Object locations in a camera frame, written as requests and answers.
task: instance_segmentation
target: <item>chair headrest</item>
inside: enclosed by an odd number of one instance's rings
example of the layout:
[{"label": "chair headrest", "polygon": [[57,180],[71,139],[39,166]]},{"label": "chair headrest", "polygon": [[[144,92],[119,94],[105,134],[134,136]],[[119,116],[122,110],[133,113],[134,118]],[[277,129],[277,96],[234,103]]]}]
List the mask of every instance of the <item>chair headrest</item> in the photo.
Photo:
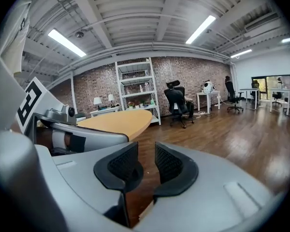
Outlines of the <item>chair headrest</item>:
[{"label": "chair headrest", "polygon": [[178,80],[166,83],[166,86],[168,88],[174,88],[175,86],[178,86],[178,85],[180,85],[180,81],[178,81]]}]

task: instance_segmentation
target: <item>brown hardwood floor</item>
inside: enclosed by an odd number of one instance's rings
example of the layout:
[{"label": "brown hardwood floor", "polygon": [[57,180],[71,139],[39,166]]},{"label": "brown hardwood floor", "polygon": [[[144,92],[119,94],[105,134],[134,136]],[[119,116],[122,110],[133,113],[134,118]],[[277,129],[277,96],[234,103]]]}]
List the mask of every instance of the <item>brown hardwood floor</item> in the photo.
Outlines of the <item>brown hardwood floor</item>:
[{"label": "brown hardwood floor", "polygon": [[138,223],[139,215],[151,203],[154,189],[160,184],[155,166],[156,141],[226,158],[274,193],[288,187],[290,118],[276,111],[270,113],[269,103],[263,103],[257,111],[245,109],[240,115],[228,114],[226,109],[226,105],[222,105],[220,110],[213,107],[212,116],[202,116],[195,124],[186,121],[186,129],[180,122],[170,127],[170,118],[163,118],[161,126],[149,126],[134,140],[139,142],[139,161],[144,168],[144,178],[138,188],[126,195],[131,227]]}]

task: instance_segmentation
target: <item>white lamp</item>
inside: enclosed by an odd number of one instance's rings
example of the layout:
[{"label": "white lamp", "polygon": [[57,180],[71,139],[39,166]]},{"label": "white lamp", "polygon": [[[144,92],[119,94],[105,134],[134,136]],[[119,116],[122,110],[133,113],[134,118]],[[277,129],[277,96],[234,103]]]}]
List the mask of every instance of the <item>white lamp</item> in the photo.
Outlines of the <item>white lamp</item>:
[{"label": "white lamp", "polygon": [[109,94],[109,95],[108,95],[108,101],[111,102],[112,107],[113,107],[113,100],[114,100],[114,95]]},{"label": "white lamp", "polygon": [[101,101],[101,98],[100,97],[95,97],[93,99],[93,104],[94,105],[98,105],[98,110],[100,110],[99,104],[101,104],[101,103],[102,103],[102,101]]}]

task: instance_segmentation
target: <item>lampshade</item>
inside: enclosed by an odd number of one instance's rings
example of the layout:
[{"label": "lampshade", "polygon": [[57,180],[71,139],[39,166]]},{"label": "lampshade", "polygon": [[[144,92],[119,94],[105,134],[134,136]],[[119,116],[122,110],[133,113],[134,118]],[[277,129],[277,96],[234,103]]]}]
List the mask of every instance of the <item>lampshade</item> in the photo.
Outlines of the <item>lampshade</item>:
[{"label": "lampshade", "polygon": [[109,95],[108,95],[108,100],[109,100],[110,102],[113,101],[113,100],[114,100],[114,95],[109,94]]},{"label": "lampshade", "polygon": [[102,103],[102,101],[101,101],[101,98],[100,97],[95,97],[93,99],[93,104],[94,105],[101,104],[101,103]]}]

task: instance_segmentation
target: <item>shelf board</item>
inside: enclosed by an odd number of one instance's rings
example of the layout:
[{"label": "shelf board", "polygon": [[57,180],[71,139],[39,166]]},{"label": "shelf board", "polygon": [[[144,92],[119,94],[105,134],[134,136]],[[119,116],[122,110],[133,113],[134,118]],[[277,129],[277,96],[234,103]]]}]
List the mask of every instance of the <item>shelf board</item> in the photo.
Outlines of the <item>shelf board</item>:
[{"label": "shelf board", "polygon": [[132,84],[137,84],[137,83],[149,82],[149,80],[152,78],[153,77],[151,75],[148,75],[148,76],[134,77],[134,78],[129,78],[129,79],[122,79],[120,81],[123,85],[132,85]]},{"label": "shelf board", "polygon": [[129,108],[127,108],[126,111],[131,111],[131,110],[140,110],[140,109],[142,109],[142,110],[147,110],[147,109],[153,109],[153,108],[157,108],[157,106],[156,106],[156,105],[149,105],[149,106],[147,106],[147,107],[140,107],[140,108],[133,108],[133,109],[129,109]]},{"label": "shelf board", "polygon": [[155,123],[155,122],[159,122],[159,119],[153,115],[150,123]]},{"label": "shelf board", "polygon": [[123,95],[122,98],[127,98],[127,97],[133,97],[133,96],[139,96],[139,95],[148,95],[155,93],[155,91],[147,91],[147,92],[139,92],[139,93],[134,93],[134,94],[129,94],[129,95]]},{"label": "shelf board", "polygon": [[132,64],[117,65],[121,73],[140,72],[150,69],[150,62],[138,62]]}]

